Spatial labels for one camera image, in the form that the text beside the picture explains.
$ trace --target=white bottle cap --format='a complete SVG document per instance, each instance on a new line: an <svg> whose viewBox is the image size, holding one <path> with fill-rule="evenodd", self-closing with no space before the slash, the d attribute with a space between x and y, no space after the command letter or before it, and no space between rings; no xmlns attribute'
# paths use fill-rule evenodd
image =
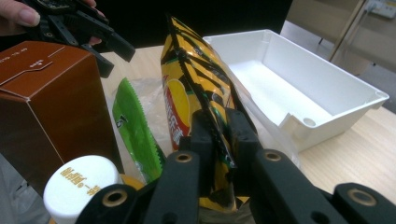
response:
<svg viewBox="0 0 396 224"><path fill-rule="evenodd" d="M84 156L59 168L44 189L44 205L57 224L76 223L79 214L100 189L122 184L112 161Z"/></svg>

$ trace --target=finger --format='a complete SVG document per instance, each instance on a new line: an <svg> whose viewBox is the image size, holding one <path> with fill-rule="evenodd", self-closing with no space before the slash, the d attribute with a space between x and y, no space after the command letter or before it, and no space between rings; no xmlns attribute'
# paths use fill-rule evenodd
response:
<svg viewBox="0 0 396 224"><path fill-rule="evenodd" d="M85 4L87 4L90 7L96 7L96 2L95 0L84 0Z"/></svg>
<svg viewBox="0 0 396 224"><path fill-rule="evenodd" d="M14 0L0 0L0 16L23 26L36 26L40 22L40 15L34 9Z"/></svg>
<svg viewBox="0 0 396 224"><path fill-rule="evenodd" d="M96 36L92 36L88 44L97 45L97 44L100 44L100 43L102 43L102 39L100 39L100 38L98 38Z"/></svg>

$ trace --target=human hand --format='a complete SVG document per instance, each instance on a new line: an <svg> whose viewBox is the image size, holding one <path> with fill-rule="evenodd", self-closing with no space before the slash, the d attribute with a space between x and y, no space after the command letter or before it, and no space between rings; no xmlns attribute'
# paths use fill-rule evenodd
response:
<svg viewBox="0 0 396 224"><path fill-rule="evenodd" d="M88 6L96 7L95 0L83 0ZM22 26L34 27L40 22L40 15L31 7L15 0L0 0L0 36L25 33ZM101 43L101 39L92 37L91 45Z"/></svg>

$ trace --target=dark background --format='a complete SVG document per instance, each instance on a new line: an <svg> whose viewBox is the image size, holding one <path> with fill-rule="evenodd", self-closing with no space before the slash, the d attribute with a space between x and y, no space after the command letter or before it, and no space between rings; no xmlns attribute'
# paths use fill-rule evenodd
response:
<svg viewBox="0 0 396 224"><path fill-rule="evenodd" d="M166 13L201 36L270 29L280 33L291 0L96 0L110 26L136 48L163 45Z"/></svg>

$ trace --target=black robotic claw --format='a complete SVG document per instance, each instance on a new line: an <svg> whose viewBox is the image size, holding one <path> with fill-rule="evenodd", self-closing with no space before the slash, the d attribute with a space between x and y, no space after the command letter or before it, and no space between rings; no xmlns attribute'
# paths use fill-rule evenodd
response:
<svg viewBox="0 0 396 224"><path fill-rule="evenodd" d="M102 39L106 47L129 62L134 46L108 26L108 20L80 0L22 0L40 14L37 27L26 27L33 40L79 47L96 57L101 77L108 77L114 65L88 43L91 36Z"/></svg>

